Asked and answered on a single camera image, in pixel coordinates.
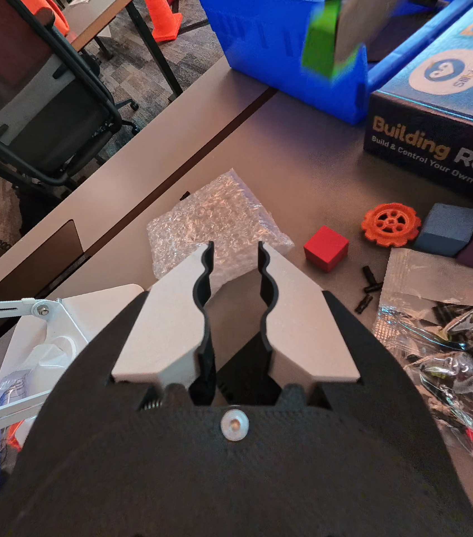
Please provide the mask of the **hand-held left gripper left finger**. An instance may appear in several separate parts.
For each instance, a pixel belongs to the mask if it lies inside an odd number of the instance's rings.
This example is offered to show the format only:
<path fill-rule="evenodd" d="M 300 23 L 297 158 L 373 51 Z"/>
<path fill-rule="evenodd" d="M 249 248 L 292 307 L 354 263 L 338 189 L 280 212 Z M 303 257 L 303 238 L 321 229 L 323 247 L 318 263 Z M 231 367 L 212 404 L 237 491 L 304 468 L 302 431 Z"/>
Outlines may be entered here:
<path fill-rule="evenodd" d="M 211 298 L 214 243 L 202 244 L 147 292 L 112 369 L 116 382 L 159 390 L 184 386 L 196 405 L 210 405 L 216 364 L 205 305 Z"/>

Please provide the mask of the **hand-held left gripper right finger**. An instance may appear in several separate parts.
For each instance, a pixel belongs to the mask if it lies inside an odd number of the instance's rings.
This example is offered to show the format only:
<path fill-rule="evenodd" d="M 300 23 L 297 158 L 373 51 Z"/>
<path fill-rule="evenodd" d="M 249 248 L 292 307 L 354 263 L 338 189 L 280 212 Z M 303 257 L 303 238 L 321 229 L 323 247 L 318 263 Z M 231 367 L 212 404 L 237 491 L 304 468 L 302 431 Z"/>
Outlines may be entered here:
<path fill-rule="evenodd" d="M 280 387 L 300 386 L 307 399 L 319 383 L 356 383 L 361 374 L 322 288 L 275 248 L 258 245 L 260 322 L 267 375 Z"/>

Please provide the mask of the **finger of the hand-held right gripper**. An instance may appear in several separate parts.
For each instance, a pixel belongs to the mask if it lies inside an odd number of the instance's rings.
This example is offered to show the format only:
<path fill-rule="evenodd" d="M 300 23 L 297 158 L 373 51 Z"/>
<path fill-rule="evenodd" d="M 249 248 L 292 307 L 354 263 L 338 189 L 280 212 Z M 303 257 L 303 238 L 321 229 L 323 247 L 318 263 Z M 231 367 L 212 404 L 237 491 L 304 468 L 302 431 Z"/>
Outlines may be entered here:
<path fill-rule="evenodd" d="M 388 21 L 397 1 L 341 1 L 336 23 L 334 63 L 346 62 Z"/>

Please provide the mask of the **green wooden cube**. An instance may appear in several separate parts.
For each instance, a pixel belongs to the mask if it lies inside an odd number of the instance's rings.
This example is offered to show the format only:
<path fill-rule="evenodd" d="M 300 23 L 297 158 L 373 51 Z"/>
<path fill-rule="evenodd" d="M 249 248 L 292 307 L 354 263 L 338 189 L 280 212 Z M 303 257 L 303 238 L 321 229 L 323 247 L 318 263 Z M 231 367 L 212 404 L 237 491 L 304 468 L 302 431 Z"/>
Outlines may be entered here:
<path fill-rule="evenodd" d="M 346 1 L 325 1 L 312 12 L 308 21 L 300 68 L 328 82 L 352 69 L 363 41 L 340 30 L 341 13 Z"/>

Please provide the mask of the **red wooden cube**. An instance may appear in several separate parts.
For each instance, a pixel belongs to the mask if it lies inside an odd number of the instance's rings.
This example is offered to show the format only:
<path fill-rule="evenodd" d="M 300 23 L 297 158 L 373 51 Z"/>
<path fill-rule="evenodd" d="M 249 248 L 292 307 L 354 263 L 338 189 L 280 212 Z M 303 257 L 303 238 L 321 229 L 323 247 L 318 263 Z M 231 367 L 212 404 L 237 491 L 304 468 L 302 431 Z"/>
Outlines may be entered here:
<path fill-rule="evenodd" d="M 346 258 L 349 240 L 333 229 L 322 225 L 304 244 L 305 258 L 327 273 Z"/>

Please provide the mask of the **blue plastic storage bin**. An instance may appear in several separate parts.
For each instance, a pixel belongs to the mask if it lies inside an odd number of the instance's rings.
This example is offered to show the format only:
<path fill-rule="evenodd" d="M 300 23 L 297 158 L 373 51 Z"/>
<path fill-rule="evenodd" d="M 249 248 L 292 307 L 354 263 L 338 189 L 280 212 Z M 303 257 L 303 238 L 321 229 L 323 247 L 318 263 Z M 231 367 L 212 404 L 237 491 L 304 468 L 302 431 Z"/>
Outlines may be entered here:
<path fill-rule="evenodd" d="M 332 80 L 301 64 L 307 25 L 324 1 L 200 1 L 230 67 L 349 124 L 370 95 L 473 7 L 473 1 L 396 1 L 376 34 Z"/>

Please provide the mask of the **small orange plastic wheel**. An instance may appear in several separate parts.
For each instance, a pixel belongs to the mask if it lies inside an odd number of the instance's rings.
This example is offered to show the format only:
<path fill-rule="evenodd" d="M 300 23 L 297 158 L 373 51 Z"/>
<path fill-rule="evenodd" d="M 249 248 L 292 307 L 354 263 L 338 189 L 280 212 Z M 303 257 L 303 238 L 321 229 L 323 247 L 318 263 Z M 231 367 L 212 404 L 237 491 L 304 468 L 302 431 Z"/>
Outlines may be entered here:
<path fill-rule="evenodd" d="M 415 240 L 421 225 L 412 207 L 393 202 L 367 211 L 361 229 L 365 238 L 378 246 L 400 248 Z"/>

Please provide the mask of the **blue wooden cube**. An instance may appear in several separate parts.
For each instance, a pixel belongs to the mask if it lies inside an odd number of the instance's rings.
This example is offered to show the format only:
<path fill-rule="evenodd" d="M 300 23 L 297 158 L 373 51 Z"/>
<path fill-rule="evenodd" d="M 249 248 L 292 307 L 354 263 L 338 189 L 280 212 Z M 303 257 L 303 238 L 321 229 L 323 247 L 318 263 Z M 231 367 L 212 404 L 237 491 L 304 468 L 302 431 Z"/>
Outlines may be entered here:
<path fill-rule="evenodd" d="M 455 257 L 468 245 L 472 235 L 472 208 L 435 203 L 423 222 L 413 248 L 443 257 Z"/>

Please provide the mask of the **black perforated plastic block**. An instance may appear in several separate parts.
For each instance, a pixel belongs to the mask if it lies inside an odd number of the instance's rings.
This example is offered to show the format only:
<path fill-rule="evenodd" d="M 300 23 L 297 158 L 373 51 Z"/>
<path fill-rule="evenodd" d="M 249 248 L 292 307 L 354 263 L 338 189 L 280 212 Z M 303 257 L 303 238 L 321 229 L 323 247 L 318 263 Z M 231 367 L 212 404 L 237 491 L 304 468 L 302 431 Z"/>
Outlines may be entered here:
<path fill-rule="evenodd" d="M 258 332 L 216 373 L 217 387 L 231 406 L 274 406 L 281 387 L 269 376 L 270 355 Z"/>

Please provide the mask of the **dark blue cardboard kit box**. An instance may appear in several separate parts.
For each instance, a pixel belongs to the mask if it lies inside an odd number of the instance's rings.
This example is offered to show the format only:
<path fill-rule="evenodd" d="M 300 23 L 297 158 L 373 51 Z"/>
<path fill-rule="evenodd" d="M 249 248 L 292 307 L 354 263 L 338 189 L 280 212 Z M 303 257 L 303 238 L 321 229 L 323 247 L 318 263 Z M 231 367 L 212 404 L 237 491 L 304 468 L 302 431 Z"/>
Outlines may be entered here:
<path fill-rule="evenodd" d="M 363 148 L 473 201 L 473 7 L 371 94 Z"/>

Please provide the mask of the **clear bubble wrap sheet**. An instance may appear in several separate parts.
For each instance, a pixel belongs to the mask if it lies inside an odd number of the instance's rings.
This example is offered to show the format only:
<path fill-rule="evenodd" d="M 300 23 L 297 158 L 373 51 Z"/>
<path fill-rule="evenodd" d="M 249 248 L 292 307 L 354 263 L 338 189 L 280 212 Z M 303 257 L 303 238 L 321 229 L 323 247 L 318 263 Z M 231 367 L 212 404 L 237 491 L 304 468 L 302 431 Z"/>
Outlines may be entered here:
<path fill-rule="evenodd" d="M 286 255 L 294 242 L 283 233 L 234 170 L 230 170 L 147 225 L 153 273 L 164 277 L 188 255 L 214 243 L 211 293 L 257 268 L 259 242 Z"/>

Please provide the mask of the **orange traffic cone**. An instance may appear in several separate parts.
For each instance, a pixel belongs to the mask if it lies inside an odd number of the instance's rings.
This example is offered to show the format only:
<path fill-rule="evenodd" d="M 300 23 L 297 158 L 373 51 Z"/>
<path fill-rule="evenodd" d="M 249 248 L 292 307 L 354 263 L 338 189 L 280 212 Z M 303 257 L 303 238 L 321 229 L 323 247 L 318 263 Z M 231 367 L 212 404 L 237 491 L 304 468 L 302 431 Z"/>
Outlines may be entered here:
<path fill-rule="evenodd" d="M 152 36 L 159 43 L 176 40 L 181 28 L 183 15 L 173 12 L 168 1 L 145 1 L 153 23 Z"/>

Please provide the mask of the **black office chair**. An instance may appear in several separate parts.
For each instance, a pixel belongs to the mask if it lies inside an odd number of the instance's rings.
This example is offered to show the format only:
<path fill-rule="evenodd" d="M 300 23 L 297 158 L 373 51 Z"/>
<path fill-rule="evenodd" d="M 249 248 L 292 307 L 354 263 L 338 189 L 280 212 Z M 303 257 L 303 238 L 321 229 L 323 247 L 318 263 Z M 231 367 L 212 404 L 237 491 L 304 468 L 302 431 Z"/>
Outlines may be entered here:
<path fill-rule="evenodd" d="M 73 176 L 122 126 L 139 132 L 71 44 L 22 1 L 0 1 L 0 176 L 73 190 Z"/>

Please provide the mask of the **light wooden side table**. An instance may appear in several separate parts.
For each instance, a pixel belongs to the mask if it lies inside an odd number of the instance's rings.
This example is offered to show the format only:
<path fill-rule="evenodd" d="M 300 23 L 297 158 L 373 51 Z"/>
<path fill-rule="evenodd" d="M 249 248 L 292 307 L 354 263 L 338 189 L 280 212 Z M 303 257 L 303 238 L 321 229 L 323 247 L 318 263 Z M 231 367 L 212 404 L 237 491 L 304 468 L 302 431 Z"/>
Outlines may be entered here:
<path fill-rule="evenodd" d="M 170 101 L 173 102 L 183 93 L 183 90 L 133 1 L 88 1 L 76 5 L 69 4 L 63 10 L 70 27 L 67 35 L 68 42 L 75 50 L 80 51 L 96 38 L 122 10 L 128 13 L 137 33 L 162 72 L 172 91 Z"/>

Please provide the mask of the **orange fabric item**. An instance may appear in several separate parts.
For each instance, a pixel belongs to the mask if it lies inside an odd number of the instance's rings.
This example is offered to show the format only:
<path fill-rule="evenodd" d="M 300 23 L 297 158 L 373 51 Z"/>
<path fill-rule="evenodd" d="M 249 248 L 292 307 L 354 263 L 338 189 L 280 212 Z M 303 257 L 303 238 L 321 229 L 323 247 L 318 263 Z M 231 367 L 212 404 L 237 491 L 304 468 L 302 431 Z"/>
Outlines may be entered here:
<path fill-rule="evenodd" d="M 46 27 L 50 23 L 64 36 L 70 32 L 69 24 L 54 1 L 23 1 L 29 11 Z"/>

